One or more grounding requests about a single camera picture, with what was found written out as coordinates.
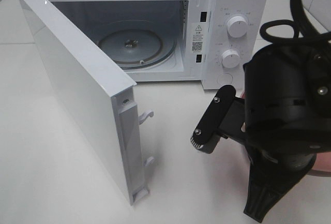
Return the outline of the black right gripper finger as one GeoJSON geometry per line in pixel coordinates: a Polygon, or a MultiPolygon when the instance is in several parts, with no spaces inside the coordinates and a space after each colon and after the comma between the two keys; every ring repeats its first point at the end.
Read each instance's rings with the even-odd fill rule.
{"type": "Polygon", "coordinates": [[[257,150],[250,158],[249,185],[244,214],[261,223],[266,214],[300,180],[300,171],[291,171],[263,158],[257,150]]]}

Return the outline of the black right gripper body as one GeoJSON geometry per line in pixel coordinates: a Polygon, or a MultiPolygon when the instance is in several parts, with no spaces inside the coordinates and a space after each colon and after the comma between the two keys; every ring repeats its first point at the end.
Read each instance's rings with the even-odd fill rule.
{"type": "Polygon", "coordinates": [[[270,44],[244,65],[248,141],[273,155],[316,154],[330,171],[330,75],[313,46],[270,44]]]}

